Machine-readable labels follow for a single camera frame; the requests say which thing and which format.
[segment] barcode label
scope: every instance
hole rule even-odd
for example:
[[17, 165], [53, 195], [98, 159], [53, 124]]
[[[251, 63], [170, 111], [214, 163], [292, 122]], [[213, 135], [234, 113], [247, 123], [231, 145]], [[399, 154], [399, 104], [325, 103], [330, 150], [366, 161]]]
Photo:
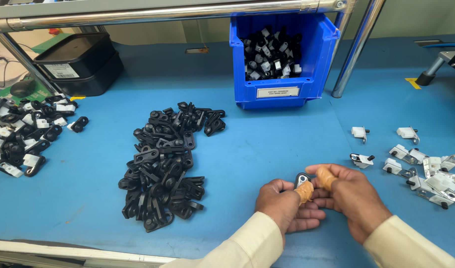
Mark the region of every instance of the barcode label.
[[69, 64], [44, 64], [44, 66], [56, 78], [80, 77]]
[[76, 76], [73, 75], [73, 74], [56, 74], [56, 77], [57, 78], [73, 78], [73, 77], [76, 77]]

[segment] yellow floor tape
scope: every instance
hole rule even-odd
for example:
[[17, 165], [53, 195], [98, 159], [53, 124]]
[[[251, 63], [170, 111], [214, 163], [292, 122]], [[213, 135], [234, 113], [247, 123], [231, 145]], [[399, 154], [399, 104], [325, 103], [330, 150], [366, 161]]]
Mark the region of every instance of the yellow floor tape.
[[405, 78], [406, 81], [410, 82], [415, 89], [421, 89], [418, 84], [416, 84], [417, 78]]

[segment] metal stand leg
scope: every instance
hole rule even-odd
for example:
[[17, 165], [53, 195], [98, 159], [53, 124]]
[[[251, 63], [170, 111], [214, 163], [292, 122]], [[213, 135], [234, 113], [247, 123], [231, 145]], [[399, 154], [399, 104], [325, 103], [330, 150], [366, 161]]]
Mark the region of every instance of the metal stand leg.
[[39, 66], [34, 64], [28, 54], [17, 44], [8, 33], [0, 33], [0, 42], [10, 51], [10, 53], [31, 73], [38, 82], [43, 84], [49, 91], [58, 94], [56, 86], [49, 82]]
[[347, 86], [348, 80], [352, 74], [353, 68], [357, 63], [357, 59], [360, 56], [363, 47], [365, 46], [368, 37], [371, 34], [371, 30], [375, 26], [375, 22], [378, 18], [378, 15], [383, 8], [383, 4], [386, 0], [370, 0], [368, 4], [367, 11], [363, 16], [360, 27], [358, 28], [353, 44], [350, 47], [347, 59], [343, 64], [342, 71], [340, 76], [338, 76], [337, 83], [333, 88], [332, 96], [335, 98], [341, 98], [345, 87]]

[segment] metal frame pipe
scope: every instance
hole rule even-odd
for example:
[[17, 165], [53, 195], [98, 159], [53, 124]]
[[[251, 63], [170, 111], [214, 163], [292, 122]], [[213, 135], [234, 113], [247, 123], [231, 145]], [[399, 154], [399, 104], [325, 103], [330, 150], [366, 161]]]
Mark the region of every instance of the metal frame pipe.
[[8, 34], [0, 34], [0, 42], [10, 51], [10, 53], [31, 73], [31, 75], [43, 84], [49, 91], [54, 94], [58, 93], [55, 85], [48, 81], [39, 66], [34, 64], [28, 54], [17, 44], [16, 41]]
[[0, 19], [0, 33], [33, 29], [222, 18], [259, 13], [341, 12], [342, 0], [277, 0]]
[[386, 0], [370, 0], [367, 11], [363, 16], [363, 20], [361, 21], [360, 27], [353, 39], [353, 43], [350, 47], [350, 51], [348, 52], [347, 59], [343, 64], [343, 68], [340, 72], [340, 76], [338, 76], [337, 83], [332, 91], [332, 96], [335, 98], [341, 98], [345, 87], [350, 79], [350, 76], [353, 72], [353, 68], [357, 63], [358, 57], [360, 57], [361, 52], [365, 46], [368, 37], [371, 34], [371, 30], [375, 26], [375, 23], [378, 19], [378, 15], [383, 8], [383, 5]]

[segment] paper sheet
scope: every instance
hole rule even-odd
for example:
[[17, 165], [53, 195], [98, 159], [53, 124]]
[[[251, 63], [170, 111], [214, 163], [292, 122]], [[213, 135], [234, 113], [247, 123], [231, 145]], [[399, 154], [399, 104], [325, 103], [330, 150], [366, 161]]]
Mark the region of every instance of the paper sheet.
[[[26, 51], [26, 53], [32, 59], [38, 55], [37, 53], [30, 52], [30, 51]], [[9, 52], [4, 52], [1, 50], [0, 50], [0, 57], [4, 57], [8, 61], [17, 61], [16, 58], [14, 58], [14, 56], [11, 55]], [[24, 77], [24, 75], [26, 75], [28, 73], [28, 70], [26, 70], [26, 68], [24, 66], [22, 66], [22, 64], [20, 64], [19, 62], [6, 63], [5, 60], [0, 60], [0, 85], [4, 84], [4, 81], [3, 81], [4, 67], [6, 66], [6, 64], [8, 64], [6, 71], [5, 71], [6, 83], [5, 83], [4, 87], [0, 87], [0, 89], [7, 88], [7, 87], [13, 85], [14, 83], [20, 81]]]

